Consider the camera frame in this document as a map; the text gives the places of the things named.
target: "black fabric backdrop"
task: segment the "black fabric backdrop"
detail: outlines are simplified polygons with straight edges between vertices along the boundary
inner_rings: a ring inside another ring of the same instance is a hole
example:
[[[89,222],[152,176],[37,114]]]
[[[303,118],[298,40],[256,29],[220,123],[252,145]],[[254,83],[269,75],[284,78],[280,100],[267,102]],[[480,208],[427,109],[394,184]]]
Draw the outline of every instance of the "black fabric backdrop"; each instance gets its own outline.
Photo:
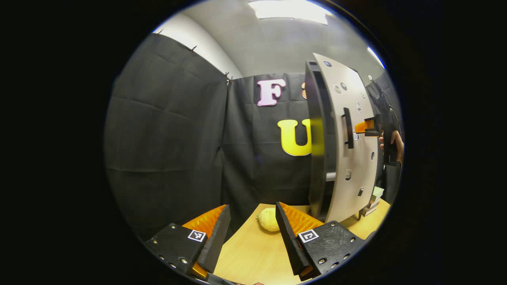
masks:
[[[257,106],[257,82],[270,79],[286,82],[278,103]],[[311,157],[285,153],[277,126],[298,121],[296,142],[306,144],[303,82],[303,73],[268,74],[227,85],[187,47],[149,35],[115,81],[104,131],[107,176],[134,232],[146,240],[229,204],[228,239],[259,203],[308,204]],[[388,76],[377,82],[398,108]]]

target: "white wall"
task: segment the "white wall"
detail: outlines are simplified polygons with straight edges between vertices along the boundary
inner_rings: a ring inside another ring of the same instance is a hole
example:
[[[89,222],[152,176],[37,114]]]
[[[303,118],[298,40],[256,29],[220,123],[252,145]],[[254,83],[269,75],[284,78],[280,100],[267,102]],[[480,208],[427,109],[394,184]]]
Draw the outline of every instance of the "white wall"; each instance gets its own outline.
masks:
[[[178,13],[165,21],[153,33],[160,33],[176,40],[189,49],[197,46],[195,53],[202,56],[223,74],[229,72],[228,77],[241,78],[243,75],[229,58],[225,51],[206,30],[191,18]]]

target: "wooden table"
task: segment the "wooden table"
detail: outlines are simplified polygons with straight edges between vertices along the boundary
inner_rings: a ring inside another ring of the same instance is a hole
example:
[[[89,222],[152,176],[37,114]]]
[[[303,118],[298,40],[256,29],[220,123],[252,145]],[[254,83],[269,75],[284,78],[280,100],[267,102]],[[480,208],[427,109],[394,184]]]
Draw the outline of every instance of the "wooden table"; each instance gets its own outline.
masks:
[[[292,273],[287,251],[280,231],[269,232],[261,227],[256,217],[265,208],[275,205],[259,204],[241,228],[226,242],[220,252],[214,274],[224,279],[252,285],[295,285],[301,283]],[[309,206],[293,206],[308,212]],[[389,204],[379,201],[377,209],[358,221],[358,213],[340,224],[362,239],[375,231],[384,219]]]

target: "yellow fruit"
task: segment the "yellow fruit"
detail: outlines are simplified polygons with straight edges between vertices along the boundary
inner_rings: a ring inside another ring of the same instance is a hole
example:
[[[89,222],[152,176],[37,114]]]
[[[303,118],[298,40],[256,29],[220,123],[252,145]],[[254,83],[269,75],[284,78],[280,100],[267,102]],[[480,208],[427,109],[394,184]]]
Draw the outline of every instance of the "yellow fruit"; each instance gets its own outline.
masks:
[[[276,222],[275,208],[266,208],[257,215],[259,224],[270,232],[279,231],[278,223]]]

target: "yellow letter u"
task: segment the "yellow letter u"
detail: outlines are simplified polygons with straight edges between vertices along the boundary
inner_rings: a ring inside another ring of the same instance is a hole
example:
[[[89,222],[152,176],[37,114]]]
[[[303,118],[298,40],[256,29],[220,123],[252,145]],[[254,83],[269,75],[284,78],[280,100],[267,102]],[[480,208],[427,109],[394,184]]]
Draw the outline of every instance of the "yellow letter u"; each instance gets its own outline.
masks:
[[[310,131],[310,119],[302,121],[306,126],[306,136],[308,141],[304,146],[296,143],[296,129],[298,121],[296,120],[281,120],[278,122],[278,127],[281,131],[282,149],[286,153],[293,156],[309,155],[312,152],[312,135]]]

